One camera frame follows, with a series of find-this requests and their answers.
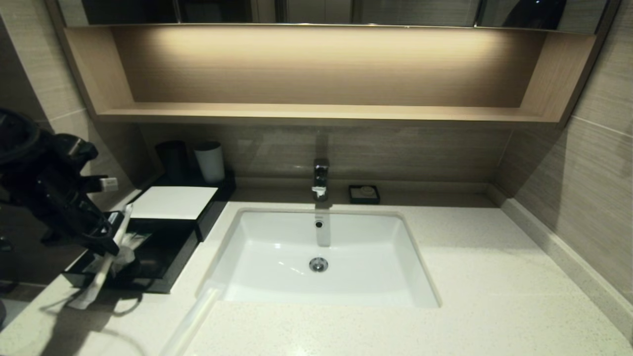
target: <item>baseboard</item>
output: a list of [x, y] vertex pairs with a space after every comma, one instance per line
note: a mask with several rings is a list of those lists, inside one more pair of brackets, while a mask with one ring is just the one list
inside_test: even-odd
[[556, 262], [633, 344], [633, 305], [566, 242], [536, 216], [499, 188], [490, 185], [488, 198]]

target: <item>cup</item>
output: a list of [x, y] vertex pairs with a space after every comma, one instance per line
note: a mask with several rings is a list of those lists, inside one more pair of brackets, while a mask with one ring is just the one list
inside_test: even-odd
[[194, 146], [194, 154], [207, 184], [217, 184], [224, 180], [224, 159], [219, 142], [199, 143]]
[[189, 161], [185, 142], [167, 141], [157, 144], [154, 148], [169, 180], [174, 184], [185, 184], [189, 177]]

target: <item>sink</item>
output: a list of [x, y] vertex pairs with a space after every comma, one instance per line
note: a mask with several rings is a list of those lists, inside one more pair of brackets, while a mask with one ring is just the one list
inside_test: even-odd
[[220, 300], [439, 307], [398, 216], [245, 211], [218, 257]]

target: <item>black cup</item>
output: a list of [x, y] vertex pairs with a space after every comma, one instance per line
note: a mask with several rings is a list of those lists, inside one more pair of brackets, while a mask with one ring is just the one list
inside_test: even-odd
[[154, 148], [169, 180], [174, 184], [184, 184], [190, 174], [185, 142], [167, 141], [157, 144]]

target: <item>drain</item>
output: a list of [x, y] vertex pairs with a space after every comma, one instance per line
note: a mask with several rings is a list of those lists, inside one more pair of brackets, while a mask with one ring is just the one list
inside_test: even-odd
[[325, 272], [327, 270], [327, 260], [322, 257], [315, 257], [310, 260], [310, 269], [314, 272]]

